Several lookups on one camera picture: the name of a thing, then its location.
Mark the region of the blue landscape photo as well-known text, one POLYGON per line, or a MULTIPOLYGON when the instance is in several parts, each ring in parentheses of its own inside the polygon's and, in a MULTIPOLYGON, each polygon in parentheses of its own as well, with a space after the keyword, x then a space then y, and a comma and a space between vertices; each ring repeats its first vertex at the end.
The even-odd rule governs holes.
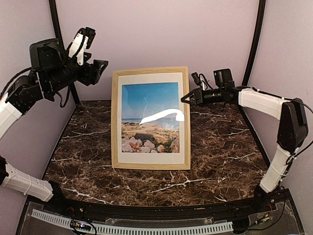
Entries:
POLYGON ((124 153, 179 153, 178 82, 122 85, 121 150, 124 153))

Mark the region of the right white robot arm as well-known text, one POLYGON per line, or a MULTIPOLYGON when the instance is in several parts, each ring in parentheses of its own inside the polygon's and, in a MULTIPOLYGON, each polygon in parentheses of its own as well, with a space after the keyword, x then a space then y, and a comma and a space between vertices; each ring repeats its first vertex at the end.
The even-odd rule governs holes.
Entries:
POLYGON ((273 192, 287 176, 293 161, 304 151, 302 144, 309 127, 305 110, 308 106, 299 98, 285 98, 245 86, 212 90, 194 89, 181 98, 190 105, 234 103, 272 117, 277 122, 276 150, 268 170, 259 183, 250 209, 261 212, 268 205, 265 194, 273 192))

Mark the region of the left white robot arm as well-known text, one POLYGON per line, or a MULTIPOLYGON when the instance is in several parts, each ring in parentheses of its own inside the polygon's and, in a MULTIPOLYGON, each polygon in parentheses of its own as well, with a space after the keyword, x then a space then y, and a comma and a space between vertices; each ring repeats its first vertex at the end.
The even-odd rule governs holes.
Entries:
MULTIPOLYGON (((10 127, 25 115, 36 102, 47 99, 54 101, 60 90, 79 81, 85 86, 95 85, 108 66, 106 60, 94 60, 89 64, 91 41, 83 37, 81 42, 72 42, 63 50, 58 39, 47 39, 29 47, 31 67, 17 73, 12 86, 6 86, 0 95, 0 135, 3 137, 10 127)), ((44 181, 0 159, 0 185, 36 197, 58 213, 66 213, 69 203, 58 183, 44 181)))

